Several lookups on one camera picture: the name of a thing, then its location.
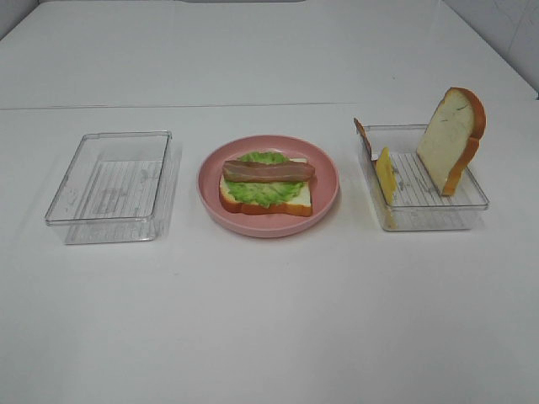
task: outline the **white table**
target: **white table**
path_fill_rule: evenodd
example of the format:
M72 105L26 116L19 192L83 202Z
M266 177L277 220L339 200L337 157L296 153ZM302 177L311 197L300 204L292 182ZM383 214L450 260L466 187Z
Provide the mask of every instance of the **white table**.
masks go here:
M534 402L536 110L484 101L483 226L399 234L358 163L363 105L1 111L0 402ZM168 236L63 246L43 216L80 136L159 129L184 149ZM211 151L261 133L312 141L340 172L334 210L293 237L229 232L196 192Z
M0 109L536 97L441 0L48 2L0 55Z

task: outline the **bread slice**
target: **bread slice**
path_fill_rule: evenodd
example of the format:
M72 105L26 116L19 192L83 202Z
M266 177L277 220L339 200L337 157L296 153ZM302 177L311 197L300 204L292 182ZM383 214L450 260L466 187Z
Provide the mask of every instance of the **bread slice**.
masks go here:
M450 88L438 104L417 154L444 196L455 193L462 171L479 148L487 119L479 98L465 88Z
M291 158L296 162L306 162L306 159ZM295 216L310 216L312 215L312 201L311 190L309 188L309 182L305 182L300 190L300 193L293 199L287 201L284 204L270 205L269 207L263 207L256 202L245 204L237 201L230 193L227 181L221 175L219 180L219 199L222 207L232 213L244 213L246 215L264 215L269 213L285 213L287 215Z

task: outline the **sandwich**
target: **sandwich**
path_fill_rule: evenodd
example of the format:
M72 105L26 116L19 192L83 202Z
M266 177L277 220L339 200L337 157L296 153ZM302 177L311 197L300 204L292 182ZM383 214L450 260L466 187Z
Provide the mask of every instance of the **sandwich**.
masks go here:
M417 154L440 195L452 196L462 171L479 148L487 119L478 97L450 88L438 104Z
M224 162L219 199L232 213L312 215L309 181L314 167L305 158L252 151Z

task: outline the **white wall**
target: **white wall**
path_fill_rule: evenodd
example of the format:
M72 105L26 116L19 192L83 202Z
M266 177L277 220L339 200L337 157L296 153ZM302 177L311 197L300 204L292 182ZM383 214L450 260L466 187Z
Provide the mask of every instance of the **white wall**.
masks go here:
M37 3L38 0L0 0L0 38L37 7Z
M539 0L444 0L539 91Z

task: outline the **pink plate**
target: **pink plate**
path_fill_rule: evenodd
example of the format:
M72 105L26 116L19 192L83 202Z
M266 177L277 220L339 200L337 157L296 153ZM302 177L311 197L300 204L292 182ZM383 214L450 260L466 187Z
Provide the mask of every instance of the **pink plate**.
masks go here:
M315 167L311 179L312 215L245 215L230 213L219 200L222 164L249 152L282 152L288 157L304 157ZM250 136L227 143L206 158L200 167L199 195L210 216L229 230L251 237L283 237L304 231L328 213L339 192L339 174L333 161L311 143L288 136Z

